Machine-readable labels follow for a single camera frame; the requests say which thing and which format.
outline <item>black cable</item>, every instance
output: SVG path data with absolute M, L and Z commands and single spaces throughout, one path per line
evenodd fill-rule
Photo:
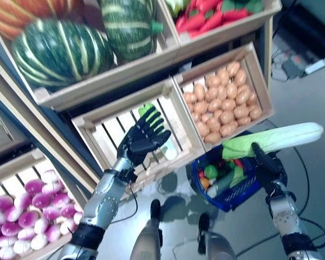
M 61 247 L 59 247 L 57 250 L 55 250 L 49 257 L 47 257 L 45 260 L 50 260 L 52 257 L 53 257 L 53 255 L 55 255 L 60 249 L 62 249 L 62 247 L 63 247 L 64 245 L 62 245 Z
M 313 239 L 312 239 L 312 242 L 313 242 L 313 241 L 315 241 L 315 240 L 317 240 L 318 238 L 321 238 L 321 237 L 323 237 L 323 236 L 325 236 L 325 233 L 323 233 L 323 234 L 321 234 L 321 235 L 319 235 L 319 236 L 317 236 L 317 237 L 313 238 Z
M 308 222 L 310 224 L 315 225 L 317 228 L 319 228 L 321 231 L 323 231 L 323 233 L 325 235 L 325 229 L 320 224 L 318 224 L 317 222 L 314 222 L 313 220 L 310 220 L 308 218 L 300 218 L 300 220 L 303 220 L 303 221 L 306 221 L 306 222 Z M 324 248 L 324 247 L 325 247 L 325 241 L 321 245 L 316 245 L 315 246 L 315 248 L 317 248 L 317 249 Z
M 268 123 L 270 123 L 274 128 L 278 128 L 278 126 L 275 123 L 273 123 L 272 121 L 270 121 L 269 119 L 266 119 L 266 121 Z M 304 160 L 303 160 L 302 156 L 300 155 L 299 151 L 297 150 L 297 148 L 296 147 L 293 147 L 293 148 L 294 148 L 297 156 L 299 157 L 299 159 L 300 159 L 300 161 L 301 161 L 301 163 L 303 165 L 303 169 L 304 169 L 304 172 L 305 172 L 305 178 L 306 178 L 306 181 L 307 181 L 307 197 L 306 197 L 306 200 L 305 200 L 305 202 L 304 202 L 304 204 L 303 204 L 303 206 L 301 208 L 301 211 L 298 213 L 298 216 L 300 216 L 305 211 L 305 209 L 307 207 L 307 204 L 308 204 L 308 201 L 309 201 L 310 184 L 309 184 L 309 175 L 308 175 L 307 167 L 306 167 L 306 165 L 304 163 Z M 269 240 L 279 236 L 279 234 L 280 233 L 278 232 L 278 233 L 273 234 L 272 236 L 269 236 L 267 238 L 264 238 L 263 240 L 260 240 L 259 242 L 255 243 L 252 246 L 250 246 L 250 247 L 242 250 L 241 252 L 239 252 L 236 255 L 236 257 L 239 257 L 239 256 L 243 255 L 244 253 L 250 251 L 251 249 L 257 247 L 258 245 L 261 245 L 262 243 L 265 243 L 266 241 L 269 241 Z
M 138 205 L 138 203 L 137 203 L 136 195 L 135 195 L 135 193 L 133 192 L 133 190 L 131 189 L 130 186 L 129 186 L 129 189 L 130 189 L 130 191 L 131 191 L 132 196 L 134 196 L 134 200 L 135 200 L 135 204 L 136 204 L 135 212 L 132 213 L 130 216 L 126 217 L 126 218 L 122 218 L 122 219 L 119 219 L 119 220 L 116 220 L 116 221 L 112 221 L 111 224 L 118 223 L 118 222 L 121 222 L 121 221 L 124 221 L 124 220 L 130 219 L 130 218 L 132 218 L 133 216 L 136 215 L 137 210 L 139 209 L 139 205 Z
M 281 25 L 282 25 L 282 22 L 283 20 L 287 17 L 287 15 L 291 12 L 291 10 L 293 9 L 294 5 L 296 4 L 297 0 L 294 0 L 292 2 L 292 4 L 289 6 L 289 8 L 287 9 L 287 11 L 281 16 L 281 18 L 279 19 L 278 21 L 278 25 L 277 25 L 277 28 L 275 30 L 275 32 L 273 33 L 273 36 L 272 38 L 274 38 L 278 32 L 278 30 L 280 29 Z

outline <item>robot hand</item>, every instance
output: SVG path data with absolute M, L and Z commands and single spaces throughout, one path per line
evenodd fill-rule
M 171 131 L 163 131 L 163 119 L 151 125 L 160 114 L 152 107 L 130 128 L 118 147 L 117 159 L 126 158 L 138 166 L 143 163 L 148 152 L 155 151 L 169 139 Z

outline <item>green vegetable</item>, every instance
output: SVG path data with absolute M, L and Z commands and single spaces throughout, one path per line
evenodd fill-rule
M 262 4 L 262 0 L 250 0 L 245 4 L 245 8 L 248 12 L 256 14 L 258 12 L 261 12 L 264 9 L 264 6 Z
M 151 103 L 148 103 L 148 104 L 145 104 L 143 107 L 140 107 L 139 108 L 139 115 L 140 116 L 143 116 L 149 109 L 151 109 L 152 107 L 155 107 L 153 104 Z M 151 113 L 149 115 L 149 117 L 147 117 L 146 121 L 148 121 L 155 113 Z M 151 123 L 151 126 L 157 122 L 161 117 L 158 116 L 152 123 Z
M 215 179 L 218 177 L 218 170 L 214 165 L 207 165 L 204 169 L 204 174 L 210 180 Z
M 233 0 L 224 0 L 222 3 L 222 12 L 235 10 L 236 3 Z
M 178 13 L 190 4 L 190 0 L 165 0 L 165 2 L 173 18 L 177 18 Z
M 234 175 L 233 175 L 232 182 L 230 184 L 230 188 L 236 186 L 241 181 L 247 178 L 247 176 L 244 175 L 243 169 L 241 167 L 235 166 L 233 171 L 234 171 Z
M 155 35 L 164 28 L 154 20 L 154 0 L 102 0 L 101 10 L 108 42 L 119 63 L 155 51 Z
M 37 20 L 12 43 L 19 70 L 32 87 L 54 92 L 114 66 L 100 32 L 69 21 Z
M 273 152 L 283 148 L 303 145 L 320 138 L 323 127 L 317 123 L 299 123 L 298 125 L 285 126 L 239 136 L 222 143 L 223 159 L 238 159 L 254 157 L 251 144 L 256 142 L 265 152 Z

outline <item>pumpkin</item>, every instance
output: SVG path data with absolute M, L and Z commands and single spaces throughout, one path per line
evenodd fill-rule
M 83 0 L 0 0 L 0 33 L 13 40 L 30 22 L 43 17 L 82 17 Z
M 102 19 L 108 42 L 119 63 L 134 61 L 156 49 L 163 24 L 155 18 L 155 0 L 102 0 Z
M 12 42 L 12 56 L 31 87 L 51 92 L 114 67 L 108 42 L 96 29 L 39 19 Z

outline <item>orange pumpkin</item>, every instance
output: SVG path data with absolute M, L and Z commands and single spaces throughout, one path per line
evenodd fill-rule
M 77 19 L 83 0 L 0 0 L 0 33 L 10 40 L 31 21 L 43 17 Z

